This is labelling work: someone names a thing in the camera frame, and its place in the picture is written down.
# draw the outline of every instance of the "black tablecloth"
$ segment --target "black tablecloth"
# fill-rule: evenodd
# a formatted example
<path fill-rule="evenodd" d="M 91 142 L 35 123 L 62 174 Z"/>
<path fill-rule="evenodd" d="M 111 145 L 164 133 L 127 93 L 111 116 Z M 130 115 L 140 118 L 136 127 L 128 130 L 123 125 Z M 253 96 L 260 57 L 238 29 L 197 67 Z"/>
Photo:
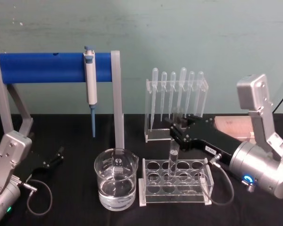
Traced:
<path fill-rule="evenodd" d="M 276 114 L 275 128 L 283 138 L 283 114 Z M 141 177 L 141 161 L 145 159 L 168 159 L 169 142 L 145 143 L 143 135 L 143 115 L 125 115 L 125 147 L 140 158 L 138 178 Z M 14 117 L 15 128 L 21 121 Z M 96 174 L 93 162 L 96 156 L 110 148 L 113 140 L 113 120 L 111 115 L 96 116 L 97 137 L 92 138 L 89 115 L 35 115 L 32 132 L 32 150 L 50 157 L 61 146 L 64 162 L 54 171 L 38 174 L 53 193 L 51 211 L 44 217 L 35 217 L 26 209 L 29 192 L 21 189 L 21 197 L 1 221 L 0 226 L 282 226 L 283 200 L 278 200 L 256 187 L 250 194 L 238 181 L 232 179 L 235 189 L 234 202 L 225 207 L 205 206 L 203 203 L 162 203 L 139 207 L 138 193 L 134 204 L 127 210 L 111 212 L 105 209 L 98 198 Z M 0 141 L 2 138 L 0 122 Z M 180 159 L 208 157 L 203 152 L 180 152 Z M 229 198 L 227 184 L 222 175 L 212 170 L 214 178 L 213 198 L 226 201 Z M 49 197 L 46 190 L 39 192 L 31 200 L 32 209 L 43 211 Z"/>

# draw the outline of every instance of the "blue pipe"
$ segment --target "blue pipe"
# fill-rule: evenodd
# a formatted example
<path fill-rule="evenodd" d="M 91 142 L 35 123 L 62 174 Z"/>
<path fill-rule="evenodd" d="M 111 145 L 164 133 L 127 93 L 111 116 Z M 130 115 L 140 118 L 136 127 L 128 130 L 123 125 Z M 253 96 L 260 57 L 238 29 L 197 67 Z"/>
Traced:
<path fill-rule="evenodd" d="M 95 53 L 96 81 L 112 82 L 111 54 Z M 0 53 L 4 84 L 85 82 L 82 53 Z"/>

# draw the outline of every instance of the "beaker of water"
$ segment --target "beaker of water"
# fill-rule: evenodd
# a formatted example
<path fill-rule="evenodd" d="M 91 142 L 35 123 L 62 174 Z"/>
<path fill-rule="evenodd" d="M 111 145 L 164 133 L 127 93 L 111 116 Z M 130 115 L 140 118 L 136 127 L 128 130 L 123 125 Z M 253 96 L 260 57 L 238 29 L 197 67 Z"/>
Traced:
<path fill-rule="evenodd" d="M 138 159 L 121 148 L 108 149 L 95 159 L 100 202 L 106 209 L 121 211 L 134 202 Z"/>

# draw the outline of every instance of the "gray-green wall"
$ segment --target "gray-green wall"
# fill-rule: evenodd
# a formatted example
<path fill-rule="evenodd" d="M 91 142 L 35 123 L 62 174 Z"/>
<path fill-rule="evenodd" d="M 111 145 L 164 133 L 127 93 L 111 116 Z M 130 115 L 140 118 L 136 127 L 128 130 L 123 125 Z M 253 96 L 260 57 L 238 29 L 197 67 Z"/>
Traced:
<path fill-rule="evenodd" d="M 204 71 L 206 113 L 241 112 L 236 82 L 251 73 L 267 74 L 275 104 L 283 96 L 283 0 L 0 0 L 0 52 L 86 44 L 121 51 L 124 113 L 144 112 L 153 67 Z M 84 84 L 19 88 L 32 113 L 89 112 Z M 113 111 L 111 89 L 98 84 L 97 113 Z"/>

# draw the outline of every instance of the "plastic dropper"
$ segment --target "plastic dropper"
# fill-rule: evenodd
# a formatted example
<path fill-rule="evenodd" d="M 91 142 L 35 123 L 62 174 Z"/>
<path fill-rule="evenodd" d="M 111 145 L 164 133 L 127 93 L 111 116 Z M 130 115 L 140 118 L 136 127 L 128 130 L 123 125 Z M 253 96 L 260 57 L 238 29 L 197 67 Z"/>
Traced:
<path fill-rule="evenodd" d="M 195 73 L 194 72 L 190 72 L 189 80 L 188 80 L 187 98 L 185 100 L 185 107 L 184 107 L 184 115 L 185 116 L 187 115 L 188 108 L 189 108 L 190 95 L 191 95 L 191 90 L 192 90 L 192 87 L 193 87 L 194 77 L 195 77 Z"/>
<path fill-rule="evenodd" d="M 152 109 L 151 109 L 151 131 L 152 131 L 153 122 L 154 122 L 155 99 L 156 99 L 157 83 L 158 83 L 158 69 L 157 69 L 157 68 L 153 68 L 153 70 L 152 70 Z"/>
<path fill-rule="evenodd" d="M 162 121 L 162 114 L 164 112 L 165 91 L 166 91 L 166 72 L 161 74 L 161 100 L 160 100 L 160 121 Z"/>
<path fill-rule="evenodd" d="M 201 91 L 201 86 L 203 83 L 203 72 L 198 72 L 197 77 L 196 77 L 196 98 L 195 98 L 195 102 L 194 102 L 194 115 L 195 116 L 199 116 L 199 110 L 198 110 L 198 103 L 199 103 L 199 97 L 200 97 L 200 91 Z"/>
<path fill-rule="evenodd" d="M 170 86 L 171 86 L 171 90 L 170 90 L 170 99 L 169 99 L 169 119 L 170 119 L 170 115 L 171 115 L 171 109 L 172 109 L 172 100 L 173 100 L 173 93 L 174 93 L 174 89 L 175 89 L 175 82 L 176 82 L 176 73 L 172 72 L 171 73 L 171 81 L 170 81 Z"/>
<path fill-rule="evenodd" d="M 187 69 L 185 67 L 183 67 L 180 70 L 180 77 L 179 77 L 179 91 L 178 91 L 178 99 L 177 99 L 177 109 L 179 109 L 180 107 L 180 103 L 181 103 L 181 96 L 183 93 L 183 85 L 185 82 L 185 76 L 187 74 Z"/>

